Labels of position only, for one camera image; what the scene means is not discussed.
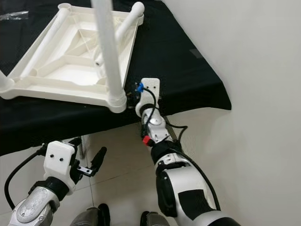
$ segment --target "red component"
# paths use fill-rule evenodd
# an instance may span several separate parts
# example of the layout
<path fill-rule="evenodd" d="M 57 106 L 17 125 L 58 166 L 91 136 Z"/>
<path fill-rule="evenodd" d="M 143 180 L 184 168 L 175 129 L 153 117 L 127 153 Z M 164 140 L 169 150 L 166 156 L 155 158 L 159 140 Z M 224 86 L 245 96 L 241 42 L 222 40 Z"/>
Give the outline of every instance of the red component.
<path fill-rule="evenodd" d="M 142 141 L 146 146 L 149 146 L 148 143 L 150 140 L 151 140 L 150 136 L 145 136 Z"/>

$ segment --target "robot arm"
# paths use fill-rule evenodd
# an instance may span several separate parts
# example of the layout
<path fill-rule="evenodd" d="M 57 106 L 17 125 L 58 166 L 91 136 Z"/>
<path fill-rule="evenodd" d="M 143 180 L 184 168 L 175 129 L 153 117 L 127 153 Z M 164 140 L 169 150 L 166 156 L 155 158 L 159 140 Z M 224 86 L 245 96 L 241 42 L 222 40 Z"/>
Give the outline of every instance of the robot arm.
<path fill-rule="evenodd" d="M 92 177 L 99 170 L 106 148 L 103 147 L 92 160 L 91 168 L 79 165 L 75 159 L 81 139 L 69 143 L 53 141 L 47 146 L 44 160 L 44 181 L 37 181 L 29 196 L 21 201 L 12 212 L 8 226 L 49 226 L 53 214 L 66 195 L 71 195 L 83 175 Z"/>
<path fill-rule="evenodd" d="M 136 113 L 142 118 L 143 142 L 151 147 L 162 213 L 174 217 L 179 226 L 238 226 L 235 220 L 217 210 L 218 202 L 215 206 L 208 197 L 210 182 L 198 165 L 182 152 L 181 145 L 171 139 L 157 109 L 159 79 L 144 78 L 141 82 L 137 89 L 141 99 Z"/>

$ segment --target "white wall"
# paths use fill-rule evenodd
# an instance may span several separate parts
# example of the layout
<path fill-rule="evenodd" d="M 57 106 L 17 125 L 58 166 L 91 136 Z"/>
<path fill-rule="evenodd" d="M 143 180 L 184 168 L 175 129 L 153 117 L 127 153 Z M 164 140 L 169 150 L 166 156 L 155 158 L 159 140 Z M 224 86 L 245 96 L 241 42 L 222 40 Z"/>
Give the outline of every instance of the white wall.
<path fill-rule="evenodd" d="M 165 3 L 233 105 L 171 116 L 184 148 L 242 225 L 301 225 L 301 1 Z"/>

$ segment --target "black tablecloth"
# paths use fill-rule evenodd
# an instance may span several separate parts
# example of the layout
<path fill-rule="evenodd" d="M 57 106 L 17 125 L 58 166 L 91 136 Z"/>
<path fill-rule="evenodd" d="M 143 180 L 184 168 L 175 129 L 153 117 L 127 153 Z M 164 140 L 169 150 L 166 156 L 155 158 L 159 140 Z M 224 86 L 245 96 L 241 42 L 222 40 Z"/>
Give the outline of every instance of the black tablecloth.
<path fill-rule="evenodd" d="M 7 75 L 57 12 L 57 5 L 91 7 L 89 0 L 6 0 L 1 14 L 29 10 L 27 20 L 0 22 L 0 69 Z M 133 0 L 114 0 L 114 10 L 130 11 Z M 143 77 L 161 80 L 163 115 L 201 107 L 231 109 L 225 87 L 186 36 L 164 3 L 142 1 L 139 26 L 127 75 L 126 93 Z M 115 114 L 106 107 L 17 97 L 0 98 L 0 156 L 55 139 L 66 139 L 139 121 L 134 109 Z"/>

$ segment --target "white floor tile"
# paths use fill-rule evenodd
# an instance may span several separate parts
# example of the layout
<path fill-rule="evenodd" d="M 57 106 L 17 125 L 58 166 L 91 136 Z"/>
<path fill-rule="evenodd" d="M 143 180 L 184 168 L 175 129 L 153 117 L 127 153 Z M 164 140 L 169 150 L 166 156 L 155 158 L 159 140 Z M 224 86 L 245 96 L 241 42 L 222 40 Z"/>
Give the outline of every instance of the white floor tile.
<path fill-rule="evenodd" d="M 89 163 L 102 146 L 108 149 L 103 165 L 90 179 L 92 185 L 153 165 L 150 152 L 141 141 L 138 124 L 94 133 L 86 139 Z"/>
<path fill-rule="evenodd" d="M 0 225 L 7 226 L 9 224 L 11 213 L 0 214 Z"/>
<path fill-rule="evenodd" d="M 106 203 L 114 226 L 137 226 L 141 214 L 159 212 L 156 176 L 153 166 L 92 185 L 94 205 Z M 175 221 L 168 218 L 174 226 Z"/>
<path fill-rule="evenodd" d="M 77 215 L 92 206 L 91 188 L 85 187 L 77 190 L 61 202 L 61 206 L 54 214 L 51 226 L 69 226 Z"/>
<path fill-rule="evenodd" d="M 0 157 L 0 214 L 11 211 L 4 196 L 4 184 L 7 177 L 17 165 L 19 165 L 37 149 L 37 147 L 29 148 Z M 26 164 L 21 170 L 19 170 L 19 172 L 17 172 L 17 174 L 14 176 L 10 182 L 9 191 L 15 205 L 27 197 L 28 191 L 36 181 L 44 180 L 43 176 L 45 172 L 43 164 L 44 157 L 37 156 L 28 164 Z M 80 160 L 80 164 L 87 166 L 87 160 Z M 88 186 L 90 186 L 89 178 L 83 177 L 77 184 L 76 189 L 79 190 Z"/>

